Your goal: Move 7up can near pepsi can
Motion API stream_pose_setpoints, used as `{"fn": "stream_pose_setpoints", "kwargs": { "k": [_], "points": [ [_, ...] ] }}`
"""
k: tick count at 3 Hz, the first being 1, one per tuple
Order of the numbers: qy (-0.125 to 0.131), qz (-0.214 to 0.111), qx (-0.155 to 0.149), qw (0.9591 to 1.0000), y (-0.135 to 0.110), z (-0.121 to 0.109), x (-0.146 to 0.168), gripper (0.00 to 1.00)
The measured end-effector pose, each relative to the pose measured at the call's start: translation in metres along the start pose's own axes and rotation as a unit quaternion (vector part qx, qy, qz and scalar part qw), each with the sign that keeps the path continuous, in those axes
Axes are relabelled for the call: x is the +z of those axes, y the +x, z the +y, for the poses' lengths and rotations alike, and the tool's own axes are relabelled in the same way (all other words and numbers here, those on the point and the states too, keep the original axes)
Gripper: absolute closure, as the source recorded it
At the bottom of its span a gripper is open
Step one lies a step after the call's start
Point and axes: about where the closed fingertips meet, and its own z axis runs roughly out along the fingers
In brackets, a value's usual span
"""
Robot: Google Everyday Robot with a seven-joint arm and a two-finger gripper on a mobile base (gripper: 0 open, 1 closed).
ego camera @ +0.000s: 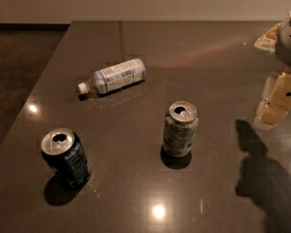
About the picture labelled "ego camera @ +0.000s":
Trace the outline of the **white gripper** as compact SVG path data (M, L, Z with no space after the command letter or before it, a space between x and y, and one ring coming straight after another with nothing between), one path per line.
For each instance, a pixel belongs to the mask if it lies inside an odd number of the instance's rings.
M281 24L259 37L254 47L275 51L277 58L291 66L291 10ZM266 79L262 101L256 110L255 127L276 127L291 111L291 70L271 73Z

